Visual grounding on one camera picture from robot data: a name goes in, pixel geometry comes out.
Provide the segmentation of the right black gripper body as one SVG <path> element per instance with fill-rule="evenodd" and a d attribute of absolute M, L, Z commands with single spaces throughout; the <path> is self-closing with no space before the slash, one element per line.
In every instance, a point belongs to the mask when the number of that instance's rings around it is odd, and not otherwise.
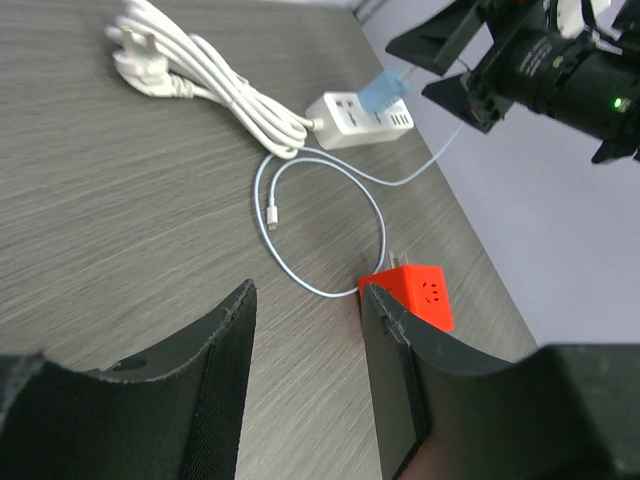
<path fill-rule="evenodd" d="M 599 28 L 590 2 L 584 30 L 560 32 L 556 1 L 483 1 L 476 10 L 493 45 L 463 80 L 465 115 L 489 132 L 513 104 L 600 140 L 594 164 L 639 157 L 639 4 L 624 2 L 613 27 Z"/>

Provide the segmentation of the light blue charger plug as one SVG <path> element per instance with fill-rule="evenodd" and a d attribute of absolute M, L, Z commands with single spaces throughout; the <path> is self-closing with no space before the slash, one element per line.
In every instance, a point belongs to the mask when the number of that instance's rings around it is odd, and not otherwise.
<path fill-rule="evenodd" d="M 363 110 L 369 114 L 388 109 L 410 89 L 410 71 L 384 70 L 357 93 Z"/>

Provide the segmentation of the white power strip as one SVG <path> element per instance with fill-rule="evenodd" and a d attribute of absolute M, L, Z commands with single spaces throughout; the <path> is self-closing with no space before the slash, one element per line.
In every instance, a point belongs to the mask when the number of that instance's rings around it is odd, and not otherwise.
<path fill-rule="evenodd" d="M 187 33 L 148 1 L 127 1 L 106 26 L 118 45 L 112 57 L 121 78 L 153 98 L 201 98 L 227 108 L 266 150 L 292 159 L 310 135 L 325 150 L 386 143 L 414 127 L 403 98 L 369 114 L 358 92 L 325 92 L 304 115 L 255 89 L 204 38 Z"/>

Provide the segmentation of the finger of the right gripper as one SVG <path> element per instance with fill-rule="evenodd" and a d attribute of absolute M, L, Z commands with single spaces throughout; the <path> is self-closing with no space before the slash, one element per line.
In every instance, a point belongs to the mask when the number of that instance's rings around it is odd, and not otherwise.
<path fill-rule="evenodd" d="M 443 76 L 486 20 L 484 4 L 449 4 L 389 41 L 385 52 Z"/>
<path fill-rule="evenodd" d="M 462 73 L 427 84 L 422 96 L 431 100 L 463 123 L 482 133 L 493 128 L 487 95 L 468 85 L 470 73 Z"/>

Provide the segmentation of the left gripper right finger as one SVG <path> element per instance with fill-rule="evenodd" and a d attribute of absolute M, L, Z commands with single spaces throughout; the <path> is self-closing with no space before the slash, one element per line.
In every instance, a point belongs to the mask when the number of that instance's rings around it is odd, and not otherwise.
<path fill-rule="evenodd" d="M 639 348 L 548 345 L 508 362 L 416 317 L 382 287 L 361 301 L 381 472 L 420 479 L 635 479 Z"/>

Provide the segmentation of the red cube socket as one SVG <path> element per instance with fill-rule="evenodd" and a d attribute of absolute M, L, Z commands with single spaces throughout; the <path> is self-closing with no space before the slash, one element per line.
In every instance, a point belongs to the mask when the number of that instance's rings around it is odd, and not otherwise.
<path fill-rule="evenodd" d="M 386 269 L 359 280 L 360 295 L 367 284 L 381 286 L 407 310 L 439 330 L 454 330 L 454 316 L 441 267 L 410 263 L 406 255 L 398 257 L 390 252 Z"/>

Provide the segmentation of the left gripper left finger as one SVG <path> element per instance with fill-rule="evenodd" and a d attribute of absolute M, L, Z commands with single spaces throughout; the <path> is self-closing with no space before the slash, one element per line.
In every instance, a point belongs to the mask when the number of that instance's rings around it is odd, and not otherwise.
<path fill-rule="evenodd" d="M 231 479 L 247 394 L 257 292 L 105 370 L 42 353 L 1 358 L 5 479 Z"/>

